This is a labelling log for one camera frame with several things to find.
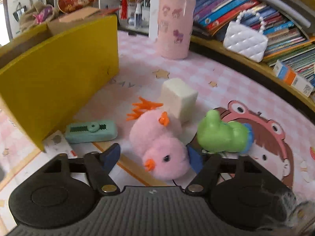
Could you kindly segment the green plastic toy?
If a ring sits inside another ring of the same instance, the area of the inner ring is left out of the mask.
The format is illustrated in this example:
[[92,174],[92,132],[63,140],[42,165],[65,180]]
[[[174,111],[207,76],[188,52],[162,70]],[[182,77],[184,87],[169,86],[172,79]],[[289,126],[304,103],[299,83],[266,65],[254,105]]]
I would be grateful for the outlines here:
[[254,142],[251,125],[235,120],[224,122],[217,110],[209,110],[198,124],[196,140],[210,153],[247,153]]

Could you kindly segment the mint green correction tape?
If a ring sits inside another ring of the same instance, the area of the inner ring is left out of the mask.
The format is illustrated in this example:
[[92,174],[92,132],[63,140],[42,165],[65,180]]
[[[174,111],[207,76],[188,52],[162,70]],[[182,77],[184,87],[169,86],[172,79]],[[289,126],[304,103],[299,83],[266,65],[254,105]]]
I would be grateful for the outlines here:
[[67,125],[65,132],[68,143],[104,142],[117,136],[118,128],[112,120],[72,123]]

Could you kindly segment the pink plush chick toy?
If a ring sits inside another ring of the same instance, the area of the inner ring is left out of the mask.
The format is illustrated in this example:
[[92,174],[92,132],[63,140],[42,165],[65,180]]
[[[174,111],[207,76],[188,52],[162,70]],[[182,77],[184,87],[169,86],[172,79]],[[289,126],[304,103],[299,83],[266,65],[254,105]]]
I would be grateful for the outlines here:
[[182,125],[163,104],[139,97],[133,103],[127,121],[133,120],[129,141],[133,152],[142,160],[144,169],[154,178],[171,181],[190,169],[188,151],[179,139]]

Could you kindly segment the white foam block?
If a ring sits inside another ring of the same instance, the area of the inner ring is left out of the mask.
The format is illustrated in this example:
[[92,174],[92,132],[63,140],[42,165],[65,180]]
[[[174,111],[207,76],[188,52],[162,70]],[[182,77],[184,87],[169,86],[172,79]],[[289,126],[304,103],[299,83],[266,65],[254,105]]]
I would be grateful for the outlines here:
[[181,124],[190,120],[195,108],[198,91],[180,78],[166,80],[161,87],[159,102],[173,114]]

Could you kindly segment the yellow cardboard box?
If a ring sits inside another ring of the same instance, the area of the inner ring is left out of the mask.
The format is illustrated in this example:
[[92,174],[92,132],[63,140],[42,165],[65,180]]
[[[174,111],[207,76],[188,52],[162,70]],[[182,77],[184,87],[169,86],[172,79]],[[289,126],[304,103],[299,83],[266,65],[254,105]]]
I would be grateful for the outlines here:
[[42,149],[118,71],[115,15],[41,24],[1,47],[1,108]]

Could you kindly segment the orange white small box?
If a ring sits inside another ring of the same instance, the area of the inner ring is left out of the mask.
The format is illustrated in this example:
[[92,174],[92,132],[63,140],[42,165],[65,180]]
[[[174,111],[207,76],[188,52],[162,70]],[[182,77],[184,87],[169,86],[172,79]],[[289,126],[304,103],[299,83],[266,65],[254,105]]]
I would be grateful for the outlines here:
[[313,85],[303,76],[296,73],[288,65],[285,65],[280,60],[277,60],[273,67],[273,73],[276,78],[279,78],[287,85],[290,85],[297,91],[301,92],[307,98],[314,91]]

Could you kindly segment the white quilted pearl handbag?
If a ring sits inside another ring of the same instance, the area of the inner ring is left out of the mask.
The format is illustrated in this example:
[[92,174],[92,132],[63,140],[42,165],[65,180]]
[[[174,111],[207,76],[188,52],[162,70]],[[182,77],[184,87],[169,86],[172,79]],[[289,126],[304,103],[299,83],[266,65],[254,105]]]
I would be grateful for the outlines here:
[[[260,21],[259,30],[243,25],[241,19],[251,14]],[[236,21],[231,21],[227,27],[223,47],[234,53],[243,55],[251,61],[261,62],[268,45],[268,38],[264,35],[265,21],[259,12],[252,9],[239,13]]]

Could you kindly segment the pink cylindrical container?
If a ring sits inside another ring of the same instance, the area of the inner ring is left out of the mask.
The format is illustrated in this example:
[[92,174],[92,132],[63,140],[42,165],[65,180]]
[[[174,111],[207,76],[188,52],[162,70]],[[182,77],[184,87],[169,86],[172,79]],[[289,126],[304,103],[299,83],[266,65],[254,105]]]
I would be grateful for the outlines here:
[[196,0],[159,0],[157,53],[167,59],[188,56]]

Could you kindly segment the brown plush blanket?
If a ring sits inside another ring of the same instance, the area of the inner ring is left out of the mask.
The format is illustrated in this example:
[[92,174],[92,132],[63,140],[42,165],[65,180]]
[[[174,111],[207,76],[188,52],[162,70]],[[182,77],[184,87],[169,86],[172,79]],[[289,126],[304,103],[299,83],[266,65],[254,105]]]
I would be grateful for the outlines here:
[[19,20],[20,32],[25,32],[42,23],[51,22],[59,16],[59,10],[49,4],[35,2]]

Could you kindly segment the wooden bookshelf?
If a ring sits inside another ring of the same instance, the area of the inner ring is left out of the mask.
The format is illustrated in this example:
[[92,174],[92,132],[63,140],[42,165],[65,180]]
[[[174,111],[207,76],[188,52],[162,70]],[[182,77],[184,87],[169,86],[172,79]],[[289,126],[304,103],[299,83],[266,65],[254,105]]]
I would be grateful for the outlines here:
[[197,0],[194,46],[269,78],[314,113],[314,0]]

